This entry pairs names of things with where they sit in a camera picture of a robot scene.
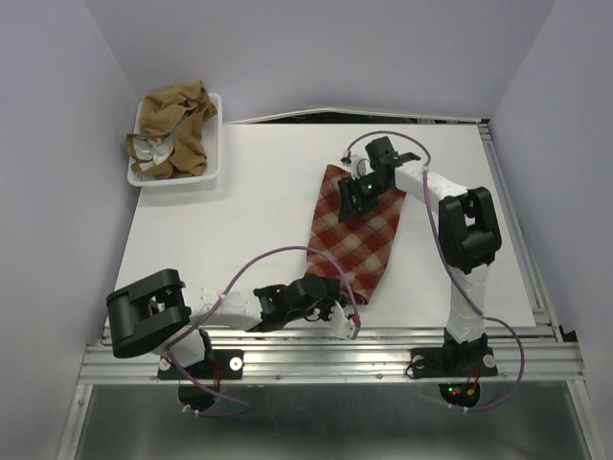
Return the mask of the red plaid skirt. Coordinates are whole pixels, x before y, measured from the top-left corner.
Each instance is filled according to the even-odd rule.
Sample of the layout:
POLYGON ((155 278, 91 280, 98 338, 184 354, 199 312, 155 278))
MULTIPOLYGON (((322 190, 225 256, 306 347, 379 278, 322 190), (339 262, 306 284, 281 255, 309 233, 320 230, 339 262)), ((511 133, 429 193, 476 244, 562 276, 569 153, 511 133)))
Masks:
POLYGON ((322 277, 334 277, 337 262, 346 274, 356 303, 368 304, 387 269, 406 193, 397 189, 379 198, 377 208, 366 215, 341 222, 338 182, 349 172, 326 166, 315 204, 308 246, 320 254, 306 254, 306 271, 322 277))

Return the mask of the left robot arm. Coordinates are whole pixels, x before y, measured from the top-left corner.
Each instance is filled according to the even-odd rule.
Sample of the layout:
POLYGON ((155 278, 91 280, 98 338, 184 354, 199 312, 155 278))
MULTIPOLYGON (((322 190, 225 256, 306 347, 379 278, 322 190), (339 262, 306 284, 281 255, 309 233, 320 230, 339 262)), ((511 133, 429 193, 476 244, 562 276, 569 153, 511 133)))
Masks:
POLYGON ((355 315, 340 281, 313 274, 289 285, 217 292, 184 283, 163 269, 107 295, 105 303, 115 358, 172 353, 191 377, 206 376, 215 352, 206 326, 266 334, 298 320, 329 323, 331 334, 352 339, 355 315))

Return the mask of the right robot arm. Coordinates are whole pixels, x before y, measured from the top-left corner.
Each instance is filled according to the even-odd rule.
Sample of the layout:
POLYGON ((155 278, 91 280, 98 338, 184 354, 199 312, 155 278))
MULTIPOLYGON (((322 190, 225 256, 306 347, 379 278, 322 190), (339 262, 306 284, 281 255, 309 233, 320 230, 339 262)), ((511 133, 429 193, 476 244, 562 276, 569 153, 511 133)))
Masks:
POLYGON ((450 310, 439 348, 414 348, 405 371, 411 379, 494 377, 485 328, 485 291, 502 236, 490 191, 469 189, 431 172, 429 152, 399 153, 391 132, 365 134, 365 155, 345 152, 350 177, 340 181, 340 220, 374 210, 397 189, 424 204, 439 256, 451 283, 450 310))

